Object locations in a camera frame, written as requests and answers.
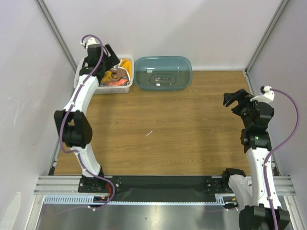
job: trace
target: plastic basket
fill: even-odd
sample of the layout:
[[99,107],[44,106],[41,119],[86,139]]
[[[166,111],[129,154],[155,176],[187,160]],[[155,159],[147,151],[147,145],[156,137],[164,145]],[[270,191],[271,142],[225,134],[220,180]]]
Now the plastic basket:
[[[129,88],[133,83],[133,75],[134,75],[134,60],[133,57],[131,56],[118,56],[119,59],[127,59],[129,61],[131,61],[131,76],[130,76],[130,82],[128,85],[124,85],[124,86],[99,86],[96,90],[95,93],[96,94],[105,94],[105,93],[127,93],[129,92]],[[76,88],[78,85],[78,81],[79,81],[79,72],[82,68],[82,63],[83,63],[84,59],[82,59],[77,67],[77,71],[75,74],[75,79],[73,82],[73,87]]]

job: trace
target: wooden table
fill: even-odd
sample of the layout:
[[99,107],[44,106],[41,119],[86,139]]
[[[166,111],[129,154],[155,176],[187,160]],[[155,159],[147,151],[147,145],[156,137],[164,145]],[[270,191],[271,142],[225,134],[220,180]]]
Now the wooden table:
[[[183,91],[133,85],[125,94],[95,94],[86,116],[96,159],[112,175],[220,175],[226,167],[250,174],[243,122],[223,107],[223,94],[241,88],[248,89],[241,71],[195,71]],[[55,174],[80,173],[75,156],[60,153]]]

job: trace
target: teal plastic container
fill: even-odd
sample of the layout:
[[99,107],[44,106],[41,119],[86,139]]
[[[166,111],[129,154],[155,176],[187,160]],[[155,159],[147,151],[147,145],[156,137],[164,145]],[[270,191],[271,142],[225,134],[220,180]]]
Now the teal plastic container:
[[134,82],[143,90],[182,90],[192,79],[192,66],[185,57],[142,57],[134,64]]

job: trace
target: metal plate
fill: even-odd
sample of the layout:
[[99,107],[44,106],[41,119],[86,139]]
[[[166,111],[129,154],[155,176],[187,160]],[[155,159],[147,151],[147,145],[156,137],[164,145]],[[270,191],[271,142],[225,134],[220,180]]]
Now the metal plate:
[[107,205],[54,216],[71,207],[44,204],[36,230],[239,230],[239,212],[221,206]]

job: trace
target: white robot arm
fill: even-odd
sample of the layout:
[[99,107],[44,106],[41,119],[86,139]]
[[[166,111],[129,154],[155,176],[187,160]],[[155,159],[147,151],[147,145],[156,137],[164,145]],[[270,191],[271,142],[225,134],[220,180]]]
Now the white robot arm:
[[266,130],[274,116],[274,109],[268,103],[274,100],[274,92],[270,86],[262,86],[260,92],[262,95],[255,97],[245,90],[224,94],[224,106],[238,101],[232,112],[240,116],[244,123],[241,144],[248,158],[252,184],[248,184],[245,173],[237,169],[226,169],[222,178],[226,178],[224,180],[240,206],[241,230],[272,230],[275,217],[278,218],[278,229],[284,230],[290,216],[282,210],[275,190],[271,157],[267,158],[272,147]]
[[54,119],[58,134],[62,137],[60,141],[70,147],[71,151],[68,152],[73,152],[81,165],[82,188],[79,187],[78,191],[97,192],[104,187],[105,181],[94,176],[104,177],[104,173],[93,153],[93,132],[85,115],[105,72],[117,65],[119,59],[109,44],[102,47],[94,38],[81,44],[87,49],[88,56],[79,72],[78,85],[64,109],[54,113]]

